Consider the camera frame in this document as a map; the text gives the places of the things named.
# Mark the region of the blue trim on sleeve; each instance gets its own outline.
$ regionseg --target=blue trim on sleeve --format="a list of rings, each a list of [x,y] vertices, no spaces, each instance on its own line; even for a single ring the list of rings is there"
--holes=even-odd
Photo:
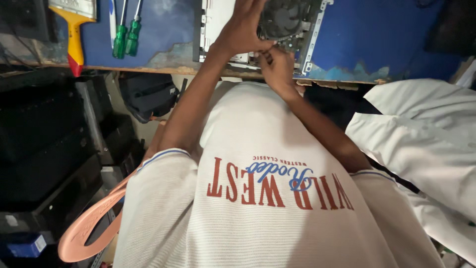
[[[363,171],[363,172],[357,172],[357,173],[354,173],[354,174],[351,174],[350,176],[357,176],[357,175],[361,175],[361,174],[375,174],[375,175],[380,175],[382,177],[384,177],[385,179],[387,180],[391,180],[392,182],[395,182],[395,180],[391,177],[387,177],[385,175],[383,175],[382,173],[379,173],[379,172],[372,172],[372,171]]]
[[[190,157],[190,155],[185,152],[185,151],[181,151],[181,150],[168,150],[168,151],[163,151],[161,153],[157,153],[154,157],[152,157],[151,159],[147,160],[144,162],[144,164],[142,165],[142,167],[138,168],[137,169],[137,172],[136,174],[139,173],[139,171],[141,171],[147,164],[149,164],[150,162],[154,161],[155,159],[157,159],[158,157],[164,155],[164,154],[168,154],[168,153],[183,153],[185,155],[187,155],[188,157]]]

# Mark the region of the white shirt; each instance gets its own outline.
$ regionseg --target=white shirt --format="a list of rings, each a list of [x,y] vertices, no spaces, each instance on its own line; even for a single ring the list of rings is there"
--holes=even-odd
[[[387,174],[348,174],[268,86],[221,83],[199,163],[128,183],[114,267],[442,267]]]
[[[424,194],[409,200],[425,231],[476,263],[476,92],[418,79],[372,88],[382,115],[355,113],[346,134]]]

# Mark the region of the screwdriver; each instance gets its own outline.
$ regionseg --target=screwdriver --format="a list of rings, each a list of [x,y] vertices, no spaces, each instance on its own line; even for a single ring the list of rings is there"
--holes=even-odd
[[[130,22],[130,31],[126,41],[126,55],[133,56],[133,57],[137,54],[137,46],[138,46],[137,39],[139,38],[139,31],[141,28],[140,16],[139,16],[141,3],[142,3],[142,0],[139,0],[139,4],[137,4],[136,16],[134,17],[134,20]]]
[[[124,58],[125,51],[125,38],[127,28],[124,25],[124,15],[126,14],[127,0],[124,0],[124,6],[122,7],[122,16],[120,18],[120,25],[117,26],[116,38],[114,39],[114,48],[112,49],[112,56],[116,59]]]

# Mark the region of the blue workbench surface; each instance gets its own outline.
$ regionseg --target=blue workbench surface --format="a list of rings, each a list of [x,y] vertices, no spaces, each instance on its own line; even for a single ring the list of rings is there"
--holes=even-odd
[[[199,63],[191,59],[195,0],[143,0],[138,54],[123,60],[111,55],[108,2],[98,1],[98,22],[81,27],[85,65],[182,73],[199,68]],[[128,1],[128,27],[137,2]],[[122,3],[116,0],[118,21]],[[326,8],[312,57],[314,67],[306,78],[357,82],[448,80],[462,58],[423,51],[426,34],[443,0],[426,9],[418,8],[416,3],[417,0],[335,0]],[[53,62],[66,63],[67,27],[61,18],[57,18],[57,24],[58,49],[44,49],[42,55]]]

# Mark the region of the green screwdriver handle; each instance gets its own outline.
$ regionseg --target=green screwdriver handle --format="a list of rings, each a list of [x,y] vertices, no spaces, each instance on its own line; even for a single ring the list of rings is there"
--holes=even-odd
[[[116,38],[114,39],[114,48],[112,49],[112,56],[116,59],[124,58],[125,40],[127,28],[124,25],[117,26]]]
[[[137,46],[139,38],[139,31],[141,25],[140,22],[137,20],[133,20],[130,22],[130,31],[126,41],[126,55],[135,56],[137,54]]]

